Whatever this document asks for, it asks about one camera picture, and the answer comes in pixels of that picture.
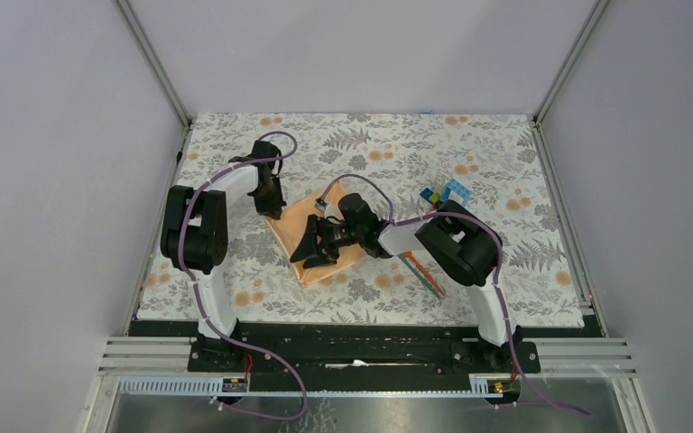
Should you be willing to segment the peach satin napkin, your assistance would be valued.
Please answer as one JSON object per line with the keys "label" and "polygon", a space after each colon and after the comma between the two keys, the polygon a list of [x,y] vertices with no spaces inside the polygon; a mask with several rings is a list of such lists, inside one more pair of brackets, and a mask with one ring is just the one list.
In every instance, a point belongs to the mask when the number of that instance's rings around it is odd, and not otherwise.
{"label": "peach satin napkin", "polygon": [[291,264],[290,257],[304,235],[307,217],[310,214],[322,216],[322,212],[316,209],[315,200],[323,191],[324,189],[320,189],[302,200],[287,206],[282,211],[280,219],[266,220],[267,225],[273,232],[273,236],[283,251],[285,262],[294,270],[297,281],[303,287],[326,281],[337,273],[343,272],[347,268],[368,258],[368,254],[356,244],[342,248],[335,264],[311,269],[304,269],[301,263]]}

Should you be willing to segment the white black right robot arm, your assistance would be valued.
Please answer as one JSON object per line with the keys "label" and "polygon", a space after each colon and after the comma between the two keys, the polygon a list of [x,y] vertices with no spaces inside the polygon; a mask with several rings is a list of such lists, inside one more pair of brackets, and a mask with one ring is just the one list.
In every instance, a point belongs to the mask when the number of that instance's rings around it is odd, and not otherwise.
{"label": "white black right robot arm", "polygon": [[455,200],[424,216],[391,222],[380,218],[358,194],[336,205],[316,198],[303,235],[290,255],[306,269],[334,265],[353,245],[368,256],[388,259],[424,251],[458,285],[466,288],[478,320],[483,363],[502,372],[517,359],[516,324],[498,287],[504,251],[500,236]]}

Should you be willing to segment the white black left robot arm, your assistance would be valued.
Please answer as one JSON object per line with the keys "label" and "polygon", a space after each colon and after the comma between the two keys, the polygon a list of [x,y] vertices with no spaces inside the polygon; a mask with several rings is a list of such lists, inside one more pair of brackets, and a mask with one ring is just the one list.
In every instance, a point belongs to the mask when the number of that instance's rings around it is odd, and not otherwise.
{"label": "white black left robot arm", "polygon": [[238,318],[225,279],[228,208],[250,197],[257,214],[278,220],[286,206],[279,173],[287,155],[268,140],[270,136],[262,135],[248,155],[232,158],[225,169],[196,188],[177,185],[167,194],[161,252],[192,281],[198,331],[206,339],[215,339],[208,356],[224,371],[243,362],[244,350],[272,354],[231,337]]}

